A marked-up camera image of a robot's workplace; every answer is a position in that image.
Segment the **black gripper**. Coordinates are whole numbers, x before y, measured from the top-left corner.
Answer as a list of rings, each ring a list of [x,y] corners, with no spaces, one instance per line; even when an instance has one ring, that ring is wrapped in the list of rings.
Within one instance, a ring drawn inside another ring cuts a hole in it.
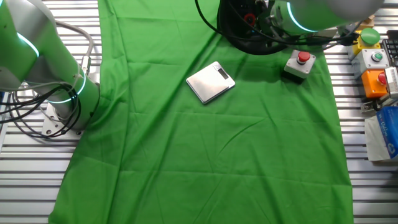
[[[261,30],[270,30],[272,27],[271,9],[274,3],[274,0],[255,0],[257,24]]]

